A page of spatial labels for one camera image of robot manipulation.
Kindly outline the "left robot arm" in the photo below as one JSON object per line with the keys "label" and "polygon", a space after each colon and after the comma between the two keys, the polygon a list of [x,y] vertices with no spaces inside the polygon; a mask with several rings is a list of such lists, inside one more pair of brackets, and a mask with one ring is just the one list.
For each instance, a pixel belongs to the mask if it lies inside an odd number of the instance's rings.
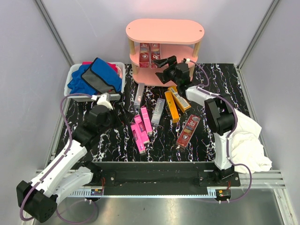
{"label": "left robot arm", "polygon": [[58,205],[72,192],[84,185],[104,183],[102,168],[85,161],[76,172],[67,172],[90,151],[100,136],[110,129],[123,126],[121,105],[104,101],[94,105],[74,130],[56,158],[31,181],[21,181],[16,187],[22,221],[36,219],[43,223],[56,211]]}

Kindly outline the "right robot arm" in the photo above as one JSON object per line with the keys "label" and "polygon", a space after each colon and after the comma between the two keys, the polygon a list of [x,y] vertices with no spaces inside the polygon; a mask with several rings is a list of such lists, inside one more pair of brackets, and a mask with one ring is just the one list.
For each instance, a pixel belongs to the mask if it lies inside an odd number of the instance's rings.
{"label": "right robot arm", "polygon": [[215,140],[214,164],[217,168],[210,175],[210,179],[219,186],[229,185],[230,180],[234,178],[234,164],[230,157],[232,133],[238,122],[237,115],[226,94],[206,91],[203,88],[209,84],[195,85],[190,81],[188,62],[195,63],[190,59],[183,59],[178,63],[176,56],[153,61],[158,68],[168,66],[163,72],[156,72],[163,84],[174,82],[179,96],[204,107],[206,121]]}

